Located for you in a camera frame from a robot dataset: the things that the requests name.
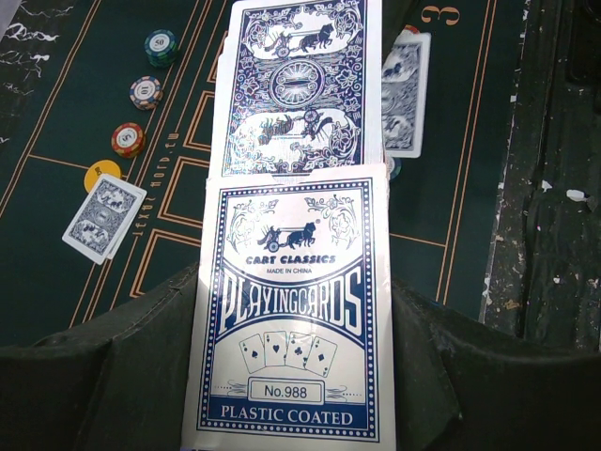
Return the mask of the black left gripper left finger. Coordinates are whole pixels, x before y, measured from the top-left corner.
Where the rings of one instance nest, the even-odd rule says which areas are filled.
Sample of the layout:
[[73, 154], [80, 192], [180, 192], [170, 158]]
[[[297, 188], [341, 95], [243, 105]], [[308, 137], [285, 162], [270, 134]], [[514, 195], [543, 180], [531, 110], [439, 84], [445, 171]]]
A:
[[4, 450], [178, 450], [198, 266], [29, 347], [1, 349]]

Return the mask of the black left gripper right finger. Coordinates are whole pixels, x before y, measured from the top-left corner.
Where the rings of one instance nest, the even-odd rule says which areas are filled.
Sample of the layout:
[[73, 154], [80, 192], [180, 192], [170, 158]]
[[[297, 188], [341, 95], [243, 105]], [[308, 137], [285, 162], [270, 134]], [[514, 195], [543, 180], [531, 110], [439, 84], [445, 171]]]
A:
[[600, 356], [544, 347], [392, 280], [399, 450], [597, 450]]

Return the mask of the yellow big blind button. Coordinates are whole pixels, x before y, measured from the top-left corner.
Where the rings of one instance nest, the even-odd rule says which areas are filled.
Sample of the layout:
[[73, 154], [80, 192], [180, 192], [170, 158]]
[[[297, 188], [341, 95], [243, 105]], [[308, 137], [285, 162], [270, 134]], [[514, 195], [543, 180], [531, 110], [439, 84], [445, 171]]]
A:
[[120, 179], [122, 172], [120, 166], [111, 160], [101, 160], [93, 163], [87, 169], [84, 177], [84, 187], [88, 193], [93, 189], [98, 179], [103, 174], [108, 174]]

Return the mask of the blue playing card deck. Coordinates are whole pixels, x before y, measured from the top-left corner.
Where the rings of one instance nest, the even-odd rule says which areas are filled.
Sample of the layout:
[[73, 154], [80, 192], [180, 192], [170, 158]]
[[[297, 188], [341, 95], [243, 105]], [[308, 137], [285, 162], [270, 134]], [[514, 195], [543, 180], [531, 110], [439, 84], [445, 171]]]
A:
[[207, 183], [181, 445], [396, 447], [382, 163]]

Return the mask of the orange chips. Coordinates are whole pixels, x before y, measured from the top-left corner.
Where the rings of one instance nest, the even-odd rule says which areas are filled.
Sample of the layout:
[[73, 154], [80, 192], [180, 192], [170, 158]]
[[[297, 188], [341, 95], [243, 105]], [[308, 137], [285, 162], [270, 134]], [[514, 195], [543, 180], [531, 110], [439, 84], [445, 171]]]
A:
[[118, 156], [132, 159], [141, 153], [145, 141], [146, 136], [142, 128], [134, 122], [126, 122], [114, 130], [111, 145]]
[[410, 25], [410, 24], [407, 24], [404, 27], [404, 30], [407, 31], [407, 32], [409, 32], [409, 33], [412, 33], [412, 34], [419, 34], [420, 33], [420, 30], [417, 27], [415, 27], [413, 25]]

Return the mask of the blue backed playing card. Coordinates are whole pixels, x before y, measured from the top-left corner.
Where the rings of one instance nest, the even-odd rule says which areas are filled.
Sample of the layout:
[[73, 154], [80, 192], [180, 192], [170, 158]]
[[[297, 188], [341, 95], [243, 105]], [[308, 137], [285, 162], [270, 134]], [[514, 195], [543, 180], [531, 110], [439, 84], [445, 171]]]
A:
[[95, 264], [102, 264], [145, 198], [146, 190], [102, 174], [70, 221], [62, 241]]

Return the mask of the green chips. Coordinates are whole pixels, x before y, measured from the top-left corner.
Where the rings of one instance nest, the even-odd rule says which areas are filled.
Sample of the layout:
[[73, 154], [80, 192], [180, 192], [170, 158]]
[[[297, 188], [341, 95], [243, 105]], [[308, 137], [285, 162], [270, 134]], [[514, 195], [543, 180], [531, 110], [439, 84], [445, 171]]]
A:
[[402, 160], [400, 158], [387, 157], [386, 164], [389, 170], [389, 180], [394, 180], [400, 174], [402, 168]]
[[149, 63], [155, 68], [168, 68], [177, 58], [177, 39], [167, 29], [152, 31], [145, 39], [144, 49]]

